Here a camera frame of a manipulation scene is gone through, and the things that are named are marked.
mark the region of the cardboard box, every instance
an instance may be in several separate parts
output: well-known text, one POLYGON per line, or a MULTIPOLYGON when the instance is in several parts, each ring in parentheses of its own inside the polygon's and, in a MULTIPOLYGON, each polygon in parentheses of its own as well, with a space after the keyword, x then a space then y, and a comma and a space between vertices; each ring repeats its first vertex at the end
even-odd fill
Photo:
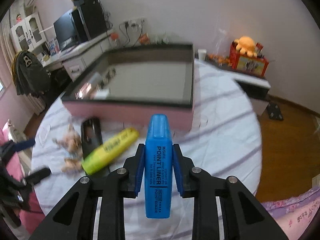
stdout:
POLYGON ((263 76, 267 66, 269 64, 266 58, 248 57, 247 55, 241 55, 236 51, 236 44, 232 42, 230 47, 230 61, 232 68, 241 70, 243 72, 250 72, 257 76, 263 76))

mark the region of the yellow highlighter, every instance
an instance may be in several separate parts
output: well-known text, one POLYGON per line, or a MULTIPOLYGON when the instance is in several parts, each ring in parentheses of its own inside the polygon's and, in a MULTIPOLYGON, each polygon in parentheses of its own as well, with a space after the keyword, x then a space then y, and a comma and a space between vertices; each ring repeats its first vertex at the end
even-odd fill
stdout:
POLYGON ((117 135, 96 148, 82 162, 84 171, 92 175, 107 166, 114 158, 123 153, 139 137, 134 128, 122 130, 117 135))

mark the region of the white desk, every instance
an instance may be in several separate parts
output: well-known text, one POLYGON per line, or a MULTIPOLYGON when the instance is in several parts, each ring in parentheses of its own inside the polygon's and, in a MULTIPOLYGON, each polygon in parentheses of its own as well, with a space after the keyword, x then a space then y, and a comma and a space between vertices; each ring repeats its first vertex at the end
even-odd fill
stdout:
POLYGON ((42 66, 48 71, 64 67, 70 78, 74 81, 86 67, 109 48, 110 43, 105 32, 90 41, 81 43, 72 50, 67 49, 51 56, 42 66))

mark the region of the drawer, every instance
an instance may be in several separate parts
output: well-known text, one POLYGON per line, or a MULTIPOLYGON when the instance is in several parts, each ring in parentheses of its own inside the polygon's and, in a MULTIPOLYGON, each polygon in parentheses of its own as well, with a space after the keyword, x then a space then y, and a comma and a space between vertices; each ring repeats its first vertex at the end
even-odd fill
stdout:
POLYGON ((93 63, 101 55, 102 55, 102 49, 101 49, 100 43, 98 43, 82 55, 85 66, 86 67, 90 66, 90 64, 93 63))
POLYGON ((76 80, 76 78, 78 76, 80 76, 80 74, 83 72, 83 69, 80 68, 79 65, 72 66, 68 70, 69 70, 68 74, 69 74, 70 78, 72 79, 72 81, 76 80))
POLYGON ((108 38, 104 39, 100 42, 100 46, 102 49, 102 53, 105 53, 107 50, 111 49, 110 41, 108 41, 108 38))
POLYGON ((63 66, 72 81, 76 80, 76 78, 85 70, 85 64, 82 58, 67 60, 63 62, 63 66))

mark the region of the highlighter cap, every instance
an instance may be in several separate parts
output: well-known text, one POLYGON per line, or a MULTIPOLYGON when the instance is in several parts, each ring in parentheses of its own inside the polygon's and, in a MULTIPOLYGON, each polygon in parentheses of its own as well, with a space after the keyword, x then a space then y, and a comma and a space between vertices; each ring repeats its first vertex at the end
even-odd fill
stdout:
POLYGON ((150 139, 169 139, 171 140, 171 132, 169 121, 164 114, 154 114, 148 126, 147 140, 150 139))

